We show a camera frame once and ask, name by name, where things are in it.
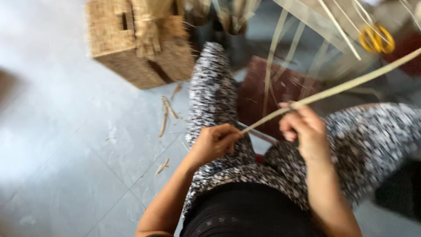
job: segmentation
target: hand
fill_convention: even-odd
[[[286,108],[288,103],[280,103],[280,106]],[[290,142],[298,136],[298,150],[308,166],[331,165],[324,121],[306,105],[296,110],[296,113],[289,113],[279,121],[279,130]]]
[[[185,160],[195,168],[221,158],[225,152],[234,153],[235,142],[242,138],[240,130],[230,124],[203,127]]]

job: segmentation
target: black shirt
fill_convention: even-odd
[[[325,235],[308,212],[280,191],[264,184],[227,183],[193,202],[180,236]]]

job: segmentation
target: floor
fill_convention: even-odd
[[[91,60],[84,2],[0,2],[2,237],[131,237],[187,154],[184,121],[170,117],[158,138],[160,97],[170,96],[176,84],[140,91]],[[267,54],[280,8],[265,1],[257,13],[247,37]],[[282,46],[290,44],[297,25],[286,32],[277,55],[286,55]],[[296,70],[308,68],[321,43],[306,27],[294,57]],[[244,71],[236,74],[242,76]],[[183,117],[187,89],[185,82],[172,102]],[[252,139],[257,153],[269,146]],[[166,158],[169,167],[155,176]],[[419,223],[371,202],[355,214],[368,237],[421,232]]]

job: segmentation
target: woven basket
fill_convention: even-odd
[[[91,57],[139,89],[190,79],[194,59],[183,16],[171,15],[157,22],[161,52],[155,53],[152,60],[138,57],[132,6],[142,0],[132,1],[86,3]]]

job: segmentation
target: patterned pants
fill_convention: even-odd
[[[237,83],[219,44],[206,43],[190,81],[190,124],[186,139],[192,146],[203,126],[236,126]],[[324,118],[341,189],[352,206],[395,171],[421,138],[421,109],[383,103],[348,108]],[[263,164],[255,162],[250,138],[237,141],[233,155],[199,168],[186,197],[183,216],[197,196],[230,182],[263,183],[309,210],[306,166],[288,141],[272,146]]]

